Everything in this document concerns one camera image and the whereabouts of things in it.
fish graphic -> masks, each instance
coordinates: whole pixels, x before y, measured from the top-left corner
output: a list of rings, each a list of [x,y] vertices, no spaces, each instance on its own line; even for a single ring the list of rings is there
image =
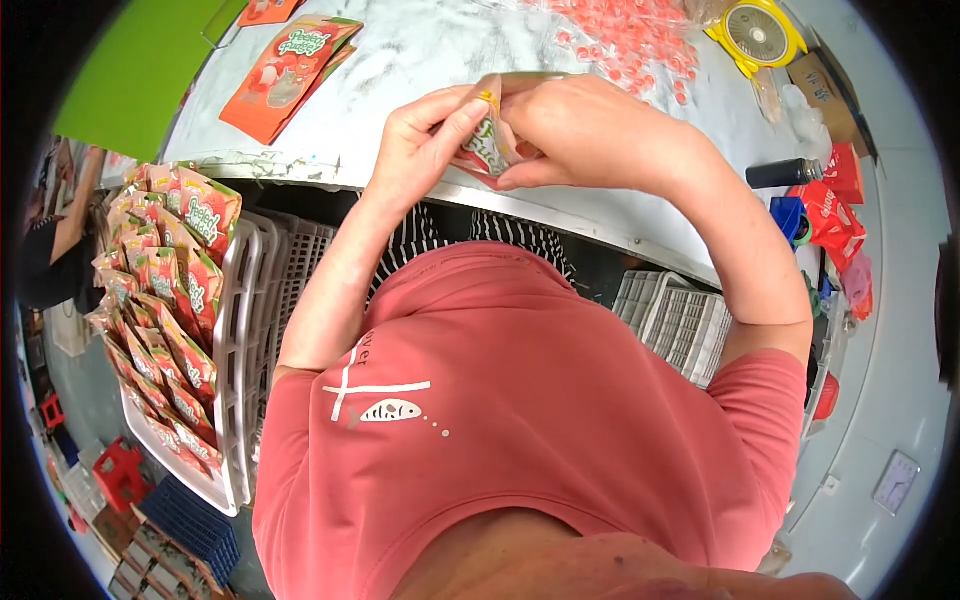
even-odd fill
[[[387,398],[380,400],[360,417],[360,420],[384,421],[414,419],[423,414],[419,406],[407,400]]]

pink t-shirt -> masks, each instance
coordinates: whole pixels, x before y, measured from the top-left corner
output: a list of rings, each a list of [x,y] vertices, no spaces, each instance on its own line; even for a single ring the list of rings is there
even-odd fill
[[[753,570],[793,480],[806,373],[779,350],[694,387],[556,269],[497,242],[418,256],[356,347],[273,389],[253,535],[282,600],[386,599],[498,508]]]

blue plastic crate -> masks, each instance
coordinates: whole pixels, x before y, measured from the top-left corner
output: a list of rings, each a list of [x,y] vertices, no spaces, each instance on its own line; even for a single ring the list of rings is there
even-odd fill
[[[140,511],[183,549],[210,567],[221,588],[240,562],[230,521],[188,490],[176,477],[165,477],[143,499]]]

tape roll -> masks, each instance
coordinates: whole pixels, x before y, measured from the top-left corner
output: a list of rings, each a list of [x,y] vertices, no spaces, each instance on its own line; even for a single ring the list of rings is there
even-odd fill
[[[806,213],[800,215],[800,228],[797,229],[797,235],[793,238],[793,245],[799,248],[803,244],[808,244],[813,237],[813,227],[810,225],[810,219]]]

clock face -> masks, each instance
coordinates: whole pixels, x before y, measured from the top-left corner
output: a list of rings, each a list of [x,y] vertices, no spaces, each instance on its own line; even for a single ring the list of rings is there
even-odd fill
[[[874,500],[891,515],[896,515],[913,485],[913,480],[920,472],[920,465],[913,459],[895,450],[883,476],[876,484]]]

